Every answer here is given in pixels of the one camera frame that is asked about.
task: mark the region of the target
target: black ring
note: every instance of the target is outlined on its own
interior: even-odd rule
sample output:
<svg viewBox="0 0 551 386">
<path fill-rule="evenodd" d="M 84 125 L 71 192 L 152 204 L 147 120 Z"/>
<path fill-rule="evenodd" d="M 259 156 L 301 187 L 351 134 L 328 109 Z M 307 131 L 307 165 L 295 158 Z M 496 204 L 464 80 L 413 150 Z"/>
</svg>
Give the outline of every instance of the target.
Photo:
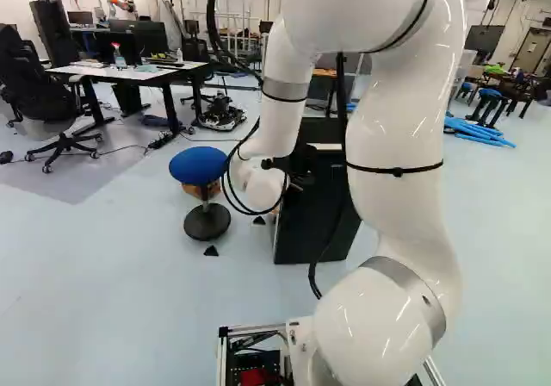
<svg viewBox="0 0 551 386">
<path fill-rule="evenodd" d="M 285 103 L 298 103 L 298 102 L 304 102 L 305 100 L 307 100 L 308 97 L 305 97 L 303 99 L 282 99 L 281 97 L 275 97 L 275 96 L 272 96 L 272 95 L 269 95 L 268 93 L 266 93 L 264 91 L 264 89 L 262 90 L 262 93 L 266 96 L 266 97 L 269 97 L 270 99 L 273 99 L 273 100 L 276 100 L 277 102 L 285 102 Z"/>
<path fill-rule="evenodd" d="M 431 166 L 422 166 L 420 168 L 366 168 L 365 166 L 351 164 L 349 161 L 346 161 L 346 165 L 349 168 L 356 169 L 357 171 L 382 173 L 385 175 L 394 175 L 395 177 L 403 177 L 407 173 L 421 173 L 438 169 L 442 165 L 444 165 L 444 160 L 442 159 L 442 161 L 438 162 L 437 164 Z"/>
<path fill-rule="evenodd" d="M 412 24 L 410 24 L 408 26 L 408 28 L 406 28 L 406 31 L 404 31 L 404 33 L 402 33 L 399 37 L 394 39 L 391 43 L 387 44 L 386 46 L 383 46 L 383 47 L 380 47 L 380 48 L 377 48 L 375 50 L 371 50 L 371 51 L 365 52 L 365 53 L 366 54 L 372 54 L 372 53 L 382 52 L 383 50 L 387 50 L 388 48 L 396 45 L 398 42 L 400 42 L 402 39 L 404 39 L 404 37 L 406 37 L 410 33 L 410 31 L 412 31 L 412 29 L 417 25 L 419 20 L 421 20 L 421 16 L 423 15 L 424 9 L 426 9 L 428 3 L 429 3 L 429 0 L 423 0 L 423 4 L 421 5 L 421 9 L 419 10 L 418 14 L 415 16 L 415 19 L 413 20 Z"/>
</svg>

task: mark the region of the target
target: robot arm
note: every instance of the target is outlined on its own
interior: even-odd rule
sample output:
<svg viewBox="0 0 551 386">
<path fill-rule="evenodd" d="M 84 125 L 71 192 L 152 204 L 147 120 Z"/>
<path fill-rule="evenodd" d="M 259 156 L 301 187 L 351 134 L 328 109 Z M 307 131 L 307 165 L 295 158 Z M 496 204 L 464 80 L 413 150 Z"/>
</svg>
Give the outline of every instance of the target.
<svg viewBox="0 0 551 386">
<path fill-rule="evenodd" d="M 277 201 L 285 174 L 250 159 L 292 152 L 318 55 L 373 53 L 346 151 L 350 194 L 379 245 L 313 318 L 317 355 L 344 386 L 406 384 L 457 315 L 438 168 L 465 30 L 463 0 L 282 0 L 270 33 L 260 128 L 230 165 L 256 209 Z"/>
<path fill-rule="evenodd" d="M 107 0 L 107 4 L 109 6 L 109 18 L 116 17 L 117 11 L 115 5 L 123 11 L 128 12 L 133 18 L 138 18 L 138 11 L 136 10 L 136 4 L 134 4 L 133 0 Z"/>
</svg>

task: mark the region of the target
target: green object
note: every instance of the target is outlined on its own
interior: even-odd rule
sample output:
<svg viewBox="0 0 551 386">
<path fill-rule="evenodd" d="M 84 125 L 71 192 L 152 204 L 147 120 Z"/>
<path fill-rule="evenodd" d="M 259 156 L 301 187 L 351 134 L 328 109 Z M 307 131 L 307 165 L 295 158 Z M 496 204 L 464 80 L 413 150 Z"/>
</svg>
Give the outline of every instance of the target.
<svg viewBox="0 0 551 386">
<path fill-rule="evenodd" d="M 505 74 L 507 73 L 504 68 L 500 64 L 496 65 L 487 65 L 484 68 L 484 72 L 486 73 L 497 73 L 497 74 Z"/>
</svg>

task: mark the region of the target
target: black cabinet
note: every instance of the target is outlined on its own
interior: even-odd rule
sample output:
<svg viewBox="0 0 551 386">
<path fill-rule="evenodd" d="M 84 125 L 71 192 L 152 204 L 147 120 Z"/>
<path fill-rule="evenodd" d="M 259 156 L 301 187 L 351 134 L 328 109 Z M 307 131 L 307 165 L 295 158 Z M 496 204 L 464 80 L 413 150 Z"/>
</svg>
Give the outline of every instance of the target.
<svg viewBox="0 0 551 386">
<path fill-rule="evenodd" d="M 303 191 L 289 189 L 283 199 L 274 229 L 276 264 L 305 264 L 316 259 L 325 249 L 342 203 L 344 211 L 337 231 L 321 261 L 346 259 L 360 226 L 361 220 L 350 198 L 340 145 L 320 143 L 321 140 L 335 140 L 338 125 L 334 120 L 313 119 L 305 119 L 300 132 L 300 141 L 318 148 L 311 161 L 313 182 L 304 186 Z"/>
</svg>

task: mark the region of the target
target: floor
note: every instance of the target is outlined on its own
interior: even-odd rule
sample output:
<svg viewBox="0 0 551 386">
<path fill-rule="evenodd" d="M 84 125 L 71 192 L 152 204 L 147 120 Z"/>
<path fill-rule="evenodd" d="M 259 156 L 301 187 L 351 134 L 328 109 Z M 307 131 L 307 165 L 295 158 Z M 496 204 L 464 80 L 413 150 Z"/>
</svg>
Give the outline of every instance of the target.
<svg viewBox="0 0 551 386">
<path fill-rule="evenodd" d="M 96 88 L 101 100 L 116 105 L 108 85 Z M 176 100 L 189 94 L 189 88 L 174 89 Z M 142 95 L 152 113 L 163 114 L 160 91 Z M 248 110 L 247 125 L 190 139 L 238 139 L 248 132 L 259 95 L 232 90 L 231 96 Z M 191 110 L 177 107 L 189 121 Z M 451 110 L 467 113 L 461 103 Z M 550 113 L 534 104 L 524 120 L 512 115 L 500 121 L 517 149 L 444 139 L 445 215 L 465 283 L 461 318 L 434 354 L 449 385 L 532 385 L 551 378 L 551 303 L 545 300 L 551 284 L 545 234 Z M 136 120 L 124 123 L 140 145 L 158 134 L 137 129 Z M 35 146 L 13 136 L 0 128 L 1 150 L 13 146 L 19 158 Z M 218 258 L 204 257 L 207 245 L 185 236 L 183 217 L 197 201 L 182 192 L 168 164 L 184 148 L 202 144 L 209 142 L 182 137 L 132 164 L 104 162 L 101 167 L 115 173 L 76 202 L 58 198 L 59 190 L 44 195 L 0 184 L 0 384 L 214 384 L 218 326 L 312 313 L 306 267 L 273 265 L 265 227 L 232 213 L 232 226 L 217 243 Z M 210 145 L 228 151 L 232 142 Z M 48 181 L 63 181 L 62 175 L 95 161 L 63 163 L 71 169 L 59 168 Z M 24 175 L 42 178 L 37 164 Z M 74 178 L 64 187 L 86 181 Z M 225 203 L 221 196 L 217 201 Z M 363 262 L 375 244 L 374 230 L 362 226 L 346 262 L 319 267 L 322 292 Z"/>
</svg>

